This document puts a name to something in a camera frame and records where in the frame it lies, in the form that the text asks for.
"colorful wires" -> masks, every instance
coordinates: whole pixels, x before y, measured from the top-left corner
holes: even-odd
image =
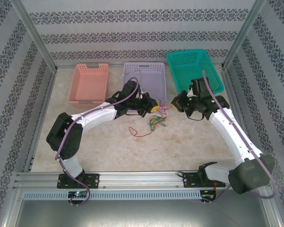
[[[142,135],[142,136],[137,136],[138,132],[136,129],[132,128],[132,127],[128,127],[128,130],[129,132],[134,136],[134,137],[144,137],[144,136],[148,136],[150,135],[153,131],[155,131],[156,129],[156,125],[157,124],[160,124],[162,126],[166,126],[163,122],[165,121],[167,117],[163,117],[162,115],[161,116],[157,116],[157,115],[154,115],[151,117],[150,119],[150,122],[149,122],[149,127],[151,129],[151,132],[150,133],[147,133],[145,135]]]

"enclosure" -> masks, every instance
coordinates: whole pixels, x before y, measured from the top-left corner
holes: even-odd
[[[129,130],[149,133],[149,114],[84,133],[79,162],[100,177],[90,201],[71,207],[75,190],[57,189],[62,168],[46,137],[59,114],[91,108],[68,100],[76,65],[108,64],[107,87],[93,90],[109,98],[129,77],[125,63],[148,70],[158,62],[163,84],[139,80],[165,92],[167,108],[179,94],[167,54],[191,49],[206,50],[224,87],[217,95],[274,157],[277,195],[264,200],[230,189],[203,205],[200,193],[213,187],[186,188],[177,173],[235,161],[210,121],[171,108],[165,127],[143,138]],[[268,196],[271,185],[257,192]],[[284,0],[0,0],[0,226],[32,225],[284,226]]]

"plastic basket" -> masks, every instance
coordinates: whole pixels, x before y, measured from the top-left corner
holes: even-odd
[[[221,79],[205,50],[200,49],[168,53],[167,60],[178,93],[181,93],[183,90],[187,91],[191,80],[201,78],[203,70],[206,72],[214,94],[224,90]]]
[[[77,108],[94,108],[102,104],[107,95],[108,64],[88,68],[77,64],[72,78],[69,103]]]
[[[142,92],[148,92],[150,97],[160,100],[166,106],[165,67],[162,62],[127,62],[123,69],[123,85],[136,77]]]

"yellow object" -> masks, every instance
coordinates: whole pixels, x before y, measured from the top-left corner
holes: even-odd
[[[160,106],[155,106],[151,109],[151,113],[156,112],[157,110],[159,110]]]

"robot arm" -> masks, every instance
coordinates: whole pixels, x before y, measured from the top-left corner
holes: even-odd
[[[219,101],[224,112],[228,116],[233,116],[226,100],[222,96],[217,96],[216,99]],[[270,179],[266,172],[247,148],[243,139],[233,127],[233,124],[237,126],[244,139],[270,173],[272,173],[275,165],[274,158],[271,155],[263,155],[250,141],[234,117],[231,117],[232,122],[229,122],[207,90],[203,78],[192,80],[189,92],[182,91],[180,95],[174,98],[172,105],[179,112],[185,112],[188,117],[194,111],[202,113],[223,136],[234,156],[236,166],[220,166],[215,162],[200,166],[198,175],[202,178],[200,179],[201,182],[208,180],[221,181],[230,184],[238,194],[251,191],[269,183]]]
[[[70,129],[59,154],[65,171],[72,177],[82,181],[81,179],[84,176],[84,170],[78,161],[76,153],[79,150],[81,137],[85,132],[99,124],[112,121],[126,114],[128,110],[136,110],[141,117],[144,117],[147,113],[152,113],[158,109],[156,100],[150,98],[148,93],[141,94],[140,85],[135,91],[136,86],[136,82],[129,80],[122,91],[116,92],[99,107],[80,114],[68,115],[62,113],[58,116],[46,141],[52,150],[58,151],[67,129],[76,121]],[[126,97],[129,98],[124,102],[120,102]]]

